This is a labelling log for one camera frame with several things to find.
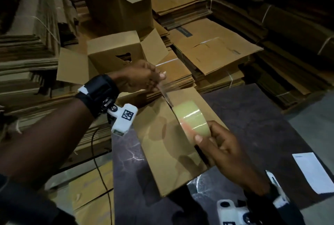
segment white paper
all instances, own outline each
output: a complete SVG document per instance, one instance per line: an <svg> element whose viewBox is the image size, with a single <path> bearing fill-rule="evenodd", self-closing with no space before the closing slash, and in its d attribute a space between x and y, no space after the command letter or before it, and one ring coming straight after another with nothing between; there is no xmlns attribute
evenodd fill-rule
<svg viewBox="0 0 334 225"><path fill-rule="evenodd" d="M307 182L317 193L334 192L334 183L313 152L292 154Z"/></svg>

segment marble surface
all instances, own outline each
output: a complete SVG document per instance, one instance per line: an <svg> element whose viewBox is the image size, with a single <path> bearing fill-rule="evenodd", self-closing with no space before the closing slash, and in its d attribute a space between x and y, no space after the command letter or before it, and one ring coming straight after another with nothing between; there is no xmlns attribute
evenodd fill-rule
<svg viewBox="0 0 334 225"><path fill-rule="evenodd" d="M271 171L300 209L332 196L318 195L310 188L292 154L312 149L256 85L218 90L203 98L237 136L254 164ZM160 198L133 129L124 138L113 136L113 160L116 224L218 224L217 200L244 200L240 187L215 167Z"/></svg>

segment black wrist strap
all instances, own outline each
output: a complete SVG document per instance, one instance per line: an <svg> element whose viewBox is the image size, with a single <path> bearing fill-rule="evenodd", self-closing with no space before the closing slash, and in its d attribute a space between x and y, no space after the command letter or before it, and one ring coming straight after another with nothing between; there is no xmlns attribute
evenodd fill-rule
<svg viewBox="0 0 334 225"><path fill-rule="evenodd" d="M109 100L114 104L120 93L117 85L106 74L93 77L84 87L88 93L79 92L75 97L86 105L95 118L101 114L104 102Z"/></svg>

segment wire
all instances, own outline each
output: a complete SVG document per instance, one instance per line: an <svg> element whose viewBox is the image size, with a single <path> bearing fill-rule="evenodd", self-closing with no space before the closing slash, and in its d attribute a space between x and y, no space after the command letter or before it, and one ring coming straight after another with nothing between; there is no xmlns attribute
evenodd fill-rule
<svg viewBox="0 0 334 225"><path fill-rule="evenodd" d="M109 196L108 188L107 188L106 184L104 183L104 180L103 180L103 178L102 178L100 169L98 168L98 164L96 163L96 160L95 160L95 157L94 157L93 140L94 140L94 136L95 136L96 132L97 132L99 129L100 129L100 128L96 129L96 130L94 131L94 133L93 133L92 140L91 140L91 142L90 142L90 149L91 149L91 151L92 151L92 156L93 156L94 164L95 164L96 168L98 169L98 173L99 173L99 175L100 175L101 181L102 181L102 183L103 183L103 185L104 185L104 187L105 187L105 189L106 189L106 192L105 192L105 193L107 193L107 195L108 195L108 199L109 199L109 207L110 207L110 224L113 225L113 219L112 219L112 214L111 214L111 200L110 200L110 196Z"/></svg>

